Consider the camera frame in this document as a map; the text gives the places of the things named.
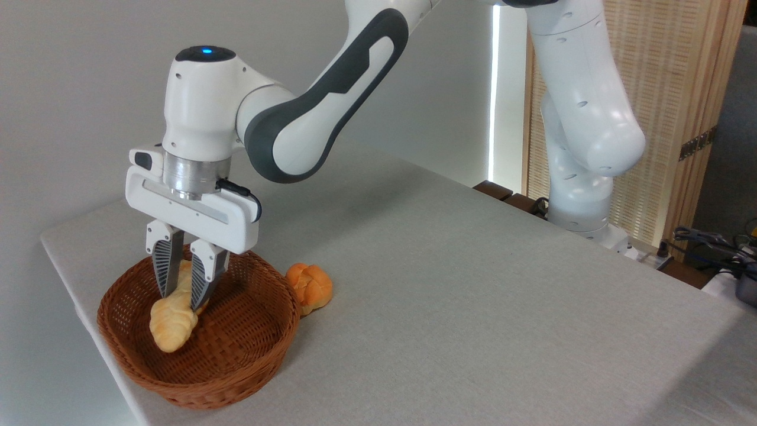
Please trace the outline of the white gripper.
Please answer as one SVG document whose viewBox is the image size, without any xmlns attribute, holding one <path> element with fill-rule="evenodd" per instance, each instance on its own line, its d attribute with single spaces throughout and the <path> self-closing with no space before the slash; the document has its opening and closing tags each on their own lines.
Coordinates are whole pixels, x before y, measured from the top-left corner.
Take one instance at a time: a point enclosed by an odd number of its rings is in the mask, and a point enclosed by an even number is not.
<svg viewBox="0 0 757 426">
<path fill-rule="evenodd" d="M 258 240 L 262 208 L 246 187 L 217 180 L 214 192 L 190 199 L 163 181 L 167 152 L 159 146 L 131 149 L 125 178 L 130 207 L 156 219 L 147 225 L 145 250 L 151 256 L 162 298 L 177 288 L 185 232 L 198 238 L 192 254 L 191 309 L 210 299 L 227 271 L 230 253 L 241 254 Z"/>
</svg>

